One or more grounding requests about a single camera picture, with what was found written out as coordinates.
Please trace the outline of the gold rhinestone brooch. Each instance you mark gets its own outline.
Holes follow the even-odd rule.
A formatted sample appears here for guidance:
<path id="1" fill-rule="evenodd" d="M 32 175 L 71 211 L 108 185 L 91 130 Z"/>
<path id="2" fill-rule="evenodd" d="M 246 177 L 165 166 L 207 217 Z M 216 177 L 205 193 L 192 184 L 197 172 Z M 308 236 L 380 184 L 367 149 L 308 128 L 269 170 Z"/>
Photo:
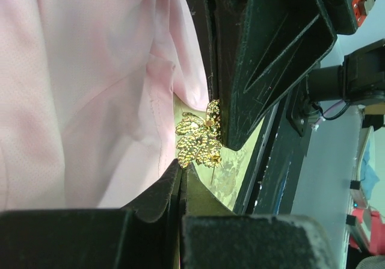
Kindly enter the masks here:
<path id="1" fill-rule="evenodd" d="M 210 101 L 205 110 L 205 116 L 199 116 L 191 111 L 180 110 L 181 119 L 175 126 L 177 160 L 185 169 L 196 163 L 212 169 L 213 179 L 215 170 L 222 166 L 220 101 Z"/>

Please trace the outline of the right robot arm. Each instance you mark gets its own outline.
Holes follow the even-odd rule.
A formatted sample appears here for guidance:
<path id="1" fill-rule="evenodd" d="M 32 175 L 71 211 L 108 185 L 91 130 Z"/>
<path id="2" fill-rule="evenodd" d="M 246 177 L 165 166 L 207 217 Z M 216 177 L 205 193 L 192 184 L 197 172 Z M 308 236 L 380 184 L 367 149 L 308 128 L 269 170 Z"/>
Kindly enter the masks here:
<path id="1" fill-rule="evenodd" d="M 294 128 L 317 102 L 384 100 L 383 40 L 346 55 L 341 65 L 319 67 L 338 35 L 357 32 L 376 0 L 186 1 L 227 148 L 239 150 L 290 91 Z"/>

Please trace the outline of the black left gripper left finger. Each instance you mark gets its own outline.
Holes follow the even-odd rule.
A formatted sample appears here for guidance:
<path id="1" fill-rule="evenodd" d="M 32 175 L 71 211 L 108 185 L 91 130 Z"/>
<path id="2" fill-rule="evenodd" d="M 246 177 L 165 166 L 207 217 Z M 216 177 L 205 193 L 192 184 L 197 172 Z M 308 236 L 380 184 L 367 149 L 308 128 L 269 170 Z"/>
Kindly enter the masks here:
<path id="1" fill-rule="evenodd" d="M 1 214 L 2 268 L 178 268 L 182 169 L 119 209 Z"/>

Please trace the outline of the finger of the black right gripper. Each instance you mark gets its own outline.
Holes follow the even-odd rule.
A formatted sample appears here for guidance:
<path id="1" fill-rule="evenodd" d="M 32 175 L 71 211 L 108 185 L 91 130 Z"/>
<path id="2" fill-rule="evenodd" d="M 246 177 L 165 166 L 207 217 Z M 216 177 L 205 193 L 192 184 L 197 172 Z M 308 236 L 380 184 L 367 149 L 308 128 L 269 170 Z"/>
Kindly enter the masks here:
<path id="1" fill-rule="evenodd" d="M 219 98 L 215 0 L 186 0 L 196 29 L 210 100 Z"/>
<path id="2" fill-rule="evenodd" d="M 215 0 L 223 144 L 239 150 L 336 41 L 323 0 Z"/>

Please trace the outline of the pink garment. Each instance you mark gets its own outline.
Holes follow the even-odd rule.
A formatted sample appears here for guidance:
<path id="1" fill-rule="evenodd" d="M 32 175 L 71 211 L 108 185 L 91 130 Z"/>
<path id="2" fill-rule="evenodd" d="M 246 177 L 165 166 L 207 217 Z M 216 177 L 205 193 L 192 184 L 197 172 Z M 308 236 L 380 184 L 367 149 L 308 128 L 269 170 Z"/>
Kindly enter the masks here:
<path id="1" fill-rule="evenodd" d="M 1 209 L 121 207 L 208 88 L 186 0 L 1 0 Z"/>

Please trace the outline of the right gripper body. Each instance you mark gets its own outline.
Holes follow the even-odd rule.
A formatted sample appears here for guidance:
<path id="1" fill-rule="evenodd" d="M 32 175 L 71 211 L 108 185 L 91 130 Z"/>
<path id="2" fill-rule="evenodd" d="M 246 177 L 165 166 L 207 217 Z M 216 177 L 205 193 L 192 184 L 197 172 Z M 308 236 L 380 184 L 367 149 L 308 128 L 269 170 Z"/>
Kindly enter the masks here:
<path id="1" fill-rule="evenodd" d="M 354 34 L 376 0 L 322 0 L 337 34 Z"/>

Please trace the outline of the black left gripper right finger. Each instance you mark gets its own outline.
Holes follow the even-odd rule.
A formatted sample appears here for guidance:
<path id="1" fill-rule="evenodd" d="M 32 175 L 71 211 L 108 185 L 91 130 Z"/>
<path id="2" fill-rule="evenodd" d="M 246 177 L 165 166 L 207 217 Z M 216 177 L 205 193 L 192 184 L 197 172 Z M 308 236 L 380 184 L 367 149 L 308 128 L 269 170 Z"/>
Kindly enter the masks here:
<path id="1" fill-rule="evenodd" d="M 324 228 L 304 215 L 236 215 L 183 170 L 182 268 L 338 268 Z"/>

